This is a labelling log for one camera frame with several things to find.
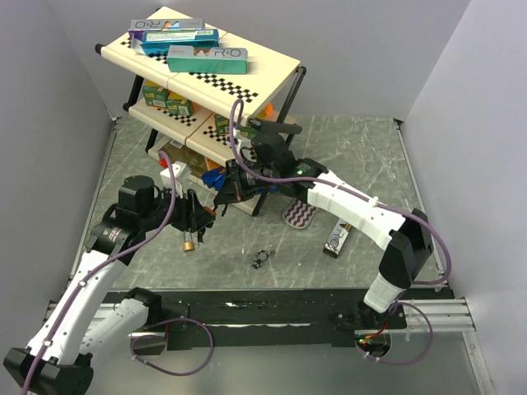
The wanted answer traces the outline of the panda keychain with keys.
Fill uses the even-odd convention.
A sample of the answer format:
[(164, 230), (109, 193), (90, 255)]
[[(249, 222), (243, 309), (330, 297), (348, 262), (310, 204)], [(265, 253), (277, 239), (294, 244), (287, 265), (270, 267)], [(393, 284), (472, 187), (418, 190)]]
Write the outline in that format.
[(252, 267), (254, 269), (259, 269), (263, 266), (265, 262), (267, 262), (271, 257), (273, 257), (276, 254), (275, 250), (259, 250), (255, 256), (254, 260), (252, 262)]

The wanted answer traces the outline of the orange black padlock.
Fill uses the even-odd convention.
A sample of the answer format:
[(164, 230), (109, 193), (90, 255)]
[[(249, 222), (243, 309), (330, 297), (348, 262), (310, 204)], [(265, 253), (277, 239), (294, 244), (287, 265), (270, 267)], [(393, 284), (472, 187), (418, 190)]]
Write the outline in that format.
[(211, 207), (204, 207), (206, 211), (208, 211), (211, 215), (215, 216), (217, 213), (215, 210), (213, 210)]

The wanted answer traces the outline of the black-headed key bunch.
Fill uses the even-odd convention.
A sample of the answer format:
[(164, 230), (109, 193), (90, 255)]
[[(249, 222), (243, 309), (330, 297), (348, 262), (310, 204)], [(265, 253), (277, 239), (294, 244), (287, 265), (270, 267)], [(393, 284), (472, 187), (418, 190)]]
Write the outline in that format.
[(205, 229), (201, 229), (196, 232), (198, 247), (201, 247), (201, 245), (204, 243), (203, 237), (204, 237), (205, 232), (206, 232)]

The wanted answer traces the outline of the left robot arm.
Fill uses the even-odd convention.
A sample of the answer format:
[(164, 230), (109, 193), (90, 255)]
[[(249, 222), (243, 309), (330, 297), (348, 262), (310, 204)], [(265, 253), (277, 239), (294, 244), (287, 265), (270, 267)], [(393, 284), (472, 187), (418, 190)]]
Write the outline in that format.
[(4, 358), (7, 372), (24, 394), (84, 394), (94, 364), (104, 352), (139, 328), (163, 327), (161, 296), (134, 288), (95, 328), (90, 326), (109, 289), (134, 254), (170, 225), (202, 236), (215, 212), (194, 190), (169, 182), (158, 188), (144, 175), (128, 177), (118, 200), (91, 231), (77, 272), (47, 321), (23, 348)]

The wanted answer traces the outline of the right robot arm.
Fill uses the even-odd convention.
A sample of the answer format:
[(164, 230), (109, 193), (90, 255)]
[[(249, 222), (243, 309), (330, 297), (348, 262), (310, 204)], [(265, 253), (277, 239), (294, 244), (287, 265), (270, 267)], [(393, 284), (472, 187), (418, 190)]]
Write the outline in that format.
[(433, 252), (426, 215), (399, 211), (369, 197), (341, 180), (333, 171), (309, 158), (297, 159), (285, 140), (273, 132), (275, 124), (258, 121), (262, 131), (252, 141), (256, 160), (241, 155), (236, 124), (228, 139), (234, 159), (226, 162), (226, 175), (214, 204), (228, 206), (251, 199), (261, 188), (274, 186), (310, 210), (320, 209), (362, 232), (383, 252), (378, 273), (360, 307), (361, 321), (379, 327), (389, 309), (415, 282)]

